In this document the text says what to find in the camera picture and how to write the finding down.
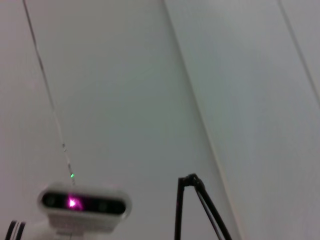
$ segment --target white wall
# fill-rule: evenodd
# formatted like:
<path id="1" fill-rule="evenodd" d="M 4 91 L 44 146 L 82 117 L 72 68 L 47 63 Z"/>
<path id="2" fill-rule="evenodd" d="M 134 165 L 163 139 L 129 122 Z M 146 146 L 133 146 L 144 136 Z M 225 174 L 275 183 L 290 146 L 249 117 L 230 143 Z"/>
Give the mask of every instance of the white wall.
<path id="1" fill-rule="evenodd" d="M 320 96 L 320 2 L 317 0 L 282 0 L 282 2 Z"/>
<path id="2" fill-rule="evenodd" d="M 70 180 L 22 1 L 0 1 L 0 35 L 1 233 L 43 220 L 40 190 Z"/>
<path id="3" fill-rule="evenodd" d="M 320 111 L 277 2 L 166 4 L 242 238 L 319 239 Z"/>

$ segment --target white ceiling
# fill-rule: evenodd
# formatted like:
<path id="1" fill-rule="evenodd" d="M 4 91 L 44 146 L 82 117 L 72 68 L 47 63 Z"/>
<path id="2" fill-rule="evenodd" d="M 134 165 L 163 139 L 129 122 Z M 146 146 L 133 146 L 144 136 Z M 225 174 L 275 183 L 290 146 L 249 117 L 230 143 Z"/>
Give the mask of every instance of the white ceiling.
<path id="1" fill-rule="evenodd" d="M 23 5 L 0 4 L 1 179 L 9 183 L 0 186 L 11 205 L 0 219 L 35 222 L 41 187 L 69 176 Z M 117 185 L 132 197 L 131 216 L 108 238 L 173 238 L 178 177 L 196 172 L 240 239 L 163 1 L 27 5 L 76 183 Z M 183 239 L 212 239 L 192 190 L 184 206 Z"/>
<path id="2" fill-rule="evenodd" d="M 276 0 L 167 0 L 244 240 L 318 240 L 320 109 Z M 319 87 L 320 4 L 284 0 Z"/>

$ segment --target metal stand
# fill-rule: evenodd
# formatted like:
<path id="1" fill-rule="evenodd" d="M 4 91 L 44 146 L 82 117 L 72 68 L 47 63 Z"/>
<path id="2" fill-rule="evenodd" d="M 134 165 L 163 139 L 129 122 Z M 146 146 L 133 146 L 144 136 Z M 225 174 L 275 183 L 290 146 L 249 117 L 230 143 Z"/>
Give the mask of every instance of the metal stand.
<path id="1" fill-rule="evenodd" d="M 232 240 L 228 229 L 226 228 L 224 221 L 221 219 L 214 203 L 210 199 L 204 183 L 201 181 L 198 176 L 193 173 L 186 177 L 180 177 L 178 180 L 178 190 L 177 190 L 177 196 L 176 196 L 176 210 L 175 210 L 175 229 L 174 229 L 174 240 L 180 240 L 181 239 L 181 223 L 182 223 L 182 209 L 183 209 L 183 201 L 184 201 L 184 190 L 185 187 L 193 186 L 201 203 L 202 206 L 212 224 L 212 227 L 214 228 L 214 231 L 218 237 L 219 240 L 222 240 L 222 237 L 220 236 L 219 230 L 215 224 L 220 228 L 220 231 L 224 237 L 225 240 Z"/>

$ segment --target black wire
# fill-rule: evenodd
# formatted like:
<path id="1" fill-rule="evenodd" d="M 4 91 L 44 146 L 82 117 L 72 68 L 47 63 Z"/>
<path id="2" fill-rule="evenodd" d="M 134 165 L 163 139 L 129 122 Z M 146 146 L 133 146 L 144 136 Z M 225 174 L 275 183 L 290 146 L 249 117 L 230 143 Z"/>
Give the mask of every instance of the black wire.
<path id="1" fill-rule="evenodd" d="M 211 223 L 211 225 L 212 225 L 212 227 L 213 227 L 213 229 L 214 229 L 214 231 L 215 231 L 216 236 L 218 237 L 219 240 L 223 240 L 222 237 L 221 237 L 221 235 L 220 235 L 220 233 L 219 233 L 219 230 L 218 230 L 218 228 L 217 228 L 217 226 L 216 226 L 216 224 L 215 224 L 215 221 L 214 221 L 214 219 L 212 218 L 212 215 L 210 214 L 210 211 L 209 211 L 209 209 L 208 209 L 208 206 L 206 205 L 205 200 L 203 199 L 203 197 L 202 197 L 202 195 L 201 195 L 201 193 L 198 192 L 198 191 L 196 191 L 196 194 L 198 195 L 199 200 L 200 200 L 200 202 L 201 202 L 201 204 L 202 204 L 202 206 L 203 206 L 203 208 L 204 208 L 204 210 L 205 210 L 205 213 L 206 213 L 206 215 L 208 216 L 208 218 L 209 218 L 209 220 L 210 220 L 210 223 Z"/>

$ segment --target black bracket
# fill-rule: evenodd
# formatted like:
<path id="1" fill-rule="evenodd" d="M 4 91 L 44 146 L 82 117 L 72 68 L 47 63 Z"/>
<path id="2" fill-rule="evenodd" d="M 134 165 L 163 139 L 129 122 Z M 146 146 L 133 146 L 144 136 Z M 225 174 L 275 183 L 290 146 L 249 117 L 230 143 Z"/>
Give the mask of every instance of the black bracket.
<path id="1" fill-rule="evenodd" d="M 228 229 L 226 228 L 224 221 L 219 215 L 214 203 L 212 202 L 211 198 L 209 197 L 205 185 L 202 180 L 195 174 L 190 174 L 186 177 L 180 177 L 178 180 L 178 190 L 176 196 L 176 210 L 175 210 L 175 229 L 174 229 L 174 240 L 181 239 L 181 224 L 182 224 L 182 210 L 183 210 L 183 201 L 184 201 L 184 190 L 185 187 L 193 186 L 195 191 L 202 203 L 202 206 L 214 228 L 214 231 L 219 240 L 222 240 L 220 236 L 219 230 L 215 224 L 220 228 L 220 231 L 225 240 L 232 240 Z"/>

